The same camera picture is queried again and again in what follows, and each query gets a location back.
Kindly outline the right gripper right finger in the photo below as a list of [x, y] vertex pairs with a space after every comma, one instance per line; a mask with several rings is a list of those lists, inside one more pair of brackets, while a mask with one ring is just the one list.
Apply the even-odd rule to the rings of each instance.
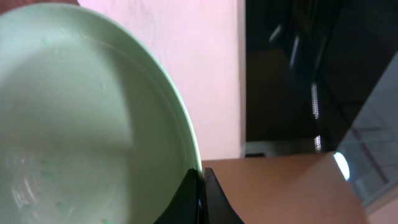
[[214, 171], [204, 170], [203, 222], [205, 224], [244, 224], [234, 211]]

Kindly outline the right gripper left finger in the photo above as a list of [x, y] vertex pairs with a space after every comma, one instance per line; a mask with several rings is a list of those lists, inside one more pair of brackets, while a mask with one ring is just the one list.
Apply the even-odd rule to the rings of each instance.
[[197, 224], [199, 219], [201, 183], [198, 171], [187, 170], [167, 208], [155, 224]]

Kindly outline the light green plate top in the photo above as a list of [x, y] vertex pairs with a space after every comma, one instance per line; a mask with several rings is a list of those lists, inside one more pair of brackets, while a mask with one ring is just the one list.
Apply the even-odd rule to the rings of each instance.
[[1, 15], [1, 222], [154, 223], [201, 169], [157, 59], [83, 7]]

